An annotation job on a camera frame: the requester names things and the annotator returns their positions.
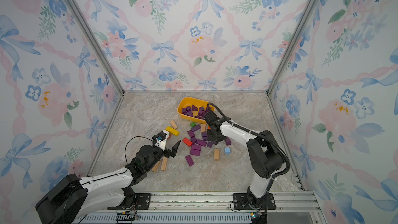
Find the purple long brick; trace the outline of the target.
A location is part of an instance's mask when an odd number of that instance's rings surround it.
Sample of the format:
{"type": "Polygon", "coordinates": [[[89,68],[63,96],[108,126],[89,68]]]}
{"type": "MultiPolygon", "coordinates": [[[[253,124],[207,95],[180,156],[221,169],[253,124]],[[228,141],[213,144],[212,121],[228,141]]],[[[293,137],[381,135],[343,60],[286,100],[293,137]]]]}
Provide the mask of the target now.
{"type": "Polygon", "coordinates": [[[188,166],[193,166],[194,165],[194,161],[192,159],[192,157],[190,155],[185,156],[186,162],[188,164],[188,166]]]}
{"type": "Polygon", "coordinates": [[[225,143],[227,146],[230,146],[232,144],[230,138],[226,138],[225,143]]]}
{"type": "Polygon", "coordinates": [[[197,124],[197,125],[195,125],[195,126],[193,126],[192,128],[191,128],[191,131],[192,132],[196,132],[196,131],[198,131],[198,130],[200,130],[201,129],[201,125],[200,124],[197,124]]]}

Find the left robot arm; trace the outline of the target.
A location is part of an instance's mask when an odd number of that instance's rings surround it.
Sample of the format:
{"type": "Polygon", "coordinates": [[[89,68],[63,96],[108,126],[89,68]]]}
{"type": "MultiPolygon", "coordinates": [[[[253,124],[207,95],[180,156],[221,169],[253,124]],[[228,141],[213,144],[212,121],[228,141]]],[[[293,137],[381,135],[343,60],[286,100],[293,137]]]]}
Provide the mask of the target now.
{"type": "Polygon", "coordinates": [[[65,176],[35,208],[43,224],[70,224],[75,219],[109,207],[130,208],[136,201],[132,187],[141,182],[163,158],[175,157],[172,149],[144,145],[125,167],[98,176],[65,176]]]}

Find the purple long brick top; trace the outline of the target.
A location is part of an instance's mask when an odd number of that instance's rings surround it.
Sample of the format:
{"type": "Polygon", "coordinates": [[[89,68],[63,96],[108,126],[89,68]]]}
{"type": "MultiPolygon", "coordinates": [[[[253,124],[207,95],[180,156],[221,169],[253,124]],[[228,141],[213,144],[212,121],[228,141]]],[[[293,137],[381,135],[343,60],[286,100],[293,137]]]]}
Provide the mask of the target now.
{"type": "Polygon", "coordinates": [[[200,130],[201,129],[201,125],[200,124],[197,124],[197,125],[195,125],[195,126],[193,126],[192,128],[191,128],[191,131],[192,132],[196,132],[196,131],[198,131],[198,130],[200,130]]]}

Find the purple large block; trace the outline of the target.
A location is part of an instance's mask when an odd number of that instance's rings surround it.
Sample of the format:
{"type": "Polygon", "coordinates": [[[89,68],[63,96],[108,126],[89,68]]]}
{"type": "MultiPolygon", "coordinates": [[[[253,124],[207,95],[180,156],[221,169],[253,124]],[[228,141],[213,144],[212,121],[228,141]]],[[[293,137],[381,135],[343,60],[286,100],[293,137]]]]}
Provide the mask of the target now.
{"type": "Polygon", "coordinates": [[[190,155],[193,155],[193,156],[200,156],[200,154],[201,154],[201,149],[202,149],[202,146],[201,146],[201,145],[193,144],[193,145],[191,146],[190,155]]]}

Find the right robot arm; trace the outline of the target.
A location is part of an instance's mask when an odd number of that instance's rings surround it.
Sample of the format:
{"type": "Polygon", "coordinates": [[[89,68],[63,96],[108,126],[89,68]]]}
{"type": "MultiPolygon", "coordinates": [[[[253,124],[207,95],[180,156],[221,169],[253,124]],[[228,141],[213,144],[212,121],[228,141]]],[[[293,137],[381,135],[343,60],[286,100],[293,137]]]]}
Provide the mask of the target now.
{"type": "Polygon", "coordinates": [[[268,130],[250,130],[229,117],[218,117],[214,111],[205,114],[204,120],[209,126],[207,135],[211,141],[218,143],[230,138],[246,146],[255,174],[247,190],[244,207],[249,205],[252,209],[266,209],[266,201],[275,179],[290,170],[287,154],[268,130]]]}

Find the purple long brick bottom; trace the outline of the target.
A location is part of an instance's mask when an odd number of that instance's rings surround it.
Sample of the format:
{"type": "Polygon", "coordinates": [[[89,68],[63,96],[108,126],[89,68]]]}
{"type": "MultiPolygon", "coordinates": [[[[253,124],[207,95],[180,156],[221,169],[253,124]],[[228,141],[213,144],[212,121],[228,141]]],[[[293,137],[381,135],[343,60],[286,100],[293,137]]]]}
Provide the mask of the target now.
{"type": "Polygon", "coordinates": [[[194,161],[192,159],[192,157],[190,155],[185,156],[186,162],[188,164],[188,166],[193,166],[194,165],[194,161]]]}

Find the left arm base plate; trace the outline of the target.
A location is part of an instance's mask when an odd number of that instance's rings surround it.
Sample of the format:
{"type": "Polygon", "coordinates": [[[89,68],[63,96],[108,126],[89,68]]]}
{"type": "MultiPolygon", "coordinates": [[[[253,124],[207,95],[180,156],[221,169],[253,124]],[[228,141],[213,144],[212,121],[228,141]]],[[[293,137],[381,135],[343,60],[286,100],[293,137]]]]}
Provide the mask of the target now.
{"type": "Polygon", "coordinates": [[[134,196],[127,196],[120,205],[108,207],[107,210],[149,210],[151,193],[136,193],[134,196]]]}

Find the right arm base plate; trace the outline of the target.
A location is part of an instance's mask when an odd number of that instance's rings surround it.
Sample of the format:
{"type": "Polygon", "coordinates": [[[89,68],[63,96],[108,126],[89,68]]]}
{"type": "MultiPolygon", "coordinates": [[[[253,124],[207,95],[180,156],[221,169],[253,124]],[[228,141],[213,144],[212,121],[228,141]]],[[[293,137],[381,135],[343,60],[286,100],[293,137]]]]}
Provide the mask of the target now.
{"type": "Polygon", "coordinates": [[[262,198],[256,198],[248,193],[234,193],[231,207],[234,211],[242,210],[276,210],[276,203],[273,194],[268,193],[262,198]]]}

